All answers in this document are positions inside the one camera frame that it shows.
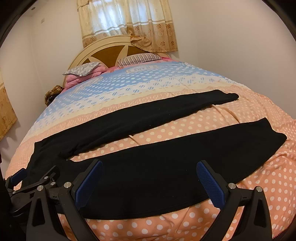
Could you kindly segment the striped dark pillow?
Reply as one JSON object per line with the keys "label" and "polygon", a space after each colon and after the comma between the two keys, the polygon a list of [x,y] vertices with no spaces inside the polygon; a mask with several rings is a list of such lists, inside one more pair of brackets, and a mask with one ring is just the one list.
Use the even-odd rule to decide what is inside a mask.
{"label": "striped dark pillow", "polygon": [[129,65],[135,65],[140,63],[146,63],[151,61],[161,60],[161,56],[154,53],[140,53],[124,57],[118,60],[118,67],[125,67]]}

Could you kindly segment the black pants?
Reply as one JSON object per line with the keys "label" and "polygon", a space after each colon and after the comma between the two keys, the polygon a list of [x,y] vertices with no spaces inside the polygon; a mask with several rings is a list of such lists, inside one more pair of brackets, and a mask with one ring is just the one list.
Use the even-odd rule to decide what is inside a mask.
{"label": "black pants", "polygon": [[[72,157],[189,116],[203,108],[237,102],[213,90],[123,108],[51,135],[34,144],[22,186],[56,167],[58,185],[72,182],[92,159]],[[103,172],[85,207],[88,219],[130,219],[178,211],[208,199],[196,166],[205,160],[227,182],[238,183],[263,165],[287,140],[266,118],[128,148],[99,157]]]}

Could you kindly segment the beige curtain behind headboard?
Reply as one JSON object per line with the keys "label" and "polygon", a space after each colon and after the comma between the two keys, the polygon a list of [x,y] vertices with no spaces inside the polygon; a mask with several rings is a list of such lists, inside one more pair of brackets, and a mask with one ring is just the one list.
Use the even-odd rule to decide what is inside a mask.
{"label": "beige curtain behind headboard", "polygon": [[135,47],[151,52],[177,52],[178,45],[168,1],[77,1],[82,43],[127,35]]}

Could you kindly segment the beige curtain side window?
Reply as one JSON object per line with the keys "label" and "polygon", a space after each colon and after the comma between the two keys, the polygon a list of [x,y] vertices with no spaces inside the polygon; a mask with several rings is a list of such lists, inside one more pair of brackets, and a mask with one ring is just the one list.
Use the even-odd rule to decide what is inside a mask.
{"label": "beige curtain side window", "polygon": [[0,76],[0,141],[18,120],[16,113],[11,105],[3,78]]}

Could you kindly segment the cream wooden headboard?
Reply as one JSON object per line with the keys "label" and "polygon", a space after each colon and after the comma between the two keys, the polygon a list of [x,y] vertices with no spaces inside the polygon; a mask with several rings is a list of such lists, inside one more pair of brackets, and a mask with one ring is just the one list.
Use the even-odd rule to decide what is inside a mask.
{"label": "cream wooden headboard", "polygon": [[139,53],[146,53],[146,51],[133,46],[130,36],[110,36],[97,40],[84,48],[74,58],[69,69],[90,62],[100,62],[106,68],[111,68],[118,65],[118,60]]}

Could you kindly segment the brown plush toy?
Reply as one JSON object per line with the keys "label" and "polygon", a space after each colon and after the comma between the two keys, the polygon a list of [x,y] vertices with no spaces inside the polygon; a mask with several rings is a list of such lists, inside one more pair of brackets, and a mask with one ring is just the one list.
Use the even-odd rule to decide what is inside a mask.
{"label": "brown plush toy", "polygon": [[64,90],[60,85],[56,85],[52,90],[45,94],[45,105],[49,106],[53,100]]}

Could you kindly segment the grey patterned pillow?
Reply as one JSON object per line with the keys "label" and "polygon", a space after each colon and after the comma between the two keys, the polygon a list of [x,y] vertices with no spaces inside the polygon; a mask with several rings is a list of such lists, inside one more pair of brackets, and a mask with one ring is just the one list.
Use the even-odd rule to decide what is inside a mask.
{"label": "grey patterned pillow", "polygon": [[72,69],[67,70],[63,73],[64,76],[66,75],[78,75],[80,77],[88,75],[92,70],[97,68],[100,65],[100,62],[90,62],[85,63],[79,66],[76,66]]}

